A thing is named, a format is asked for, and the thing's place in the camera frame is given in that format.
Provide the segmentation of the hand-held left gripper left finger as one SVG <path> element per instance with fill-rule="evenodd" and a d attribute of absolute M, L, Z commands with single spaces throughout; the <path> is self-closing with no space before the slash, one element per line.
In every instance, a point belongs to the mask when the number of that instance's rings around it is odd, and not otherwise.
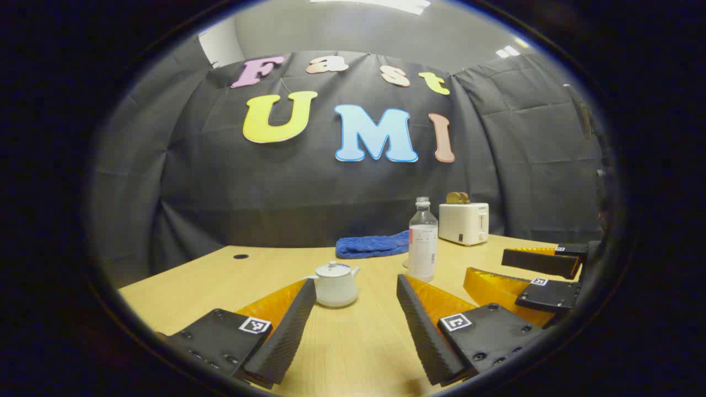
<path fill-rule="evenodd" d="M 214 308 L 157 337 L 204 369 L 271 389 L 292 364 L 315 302 L 315 282 L 305 278 L 236 312 Z"/>

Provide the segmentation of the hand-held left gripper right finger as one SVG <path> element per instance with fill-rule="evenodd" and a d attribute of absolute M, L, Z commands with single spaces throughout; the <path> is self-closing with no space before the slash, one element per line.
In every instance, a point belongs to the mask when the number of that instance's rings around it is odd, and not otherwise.
<path fill-rule="evenodd" d="M 477 307 L 406 274 L 397 277 L 397 299 L 433 385 L 447 386 L 489 371 L 544 335 L 541 326 L 497 303 Z"/>

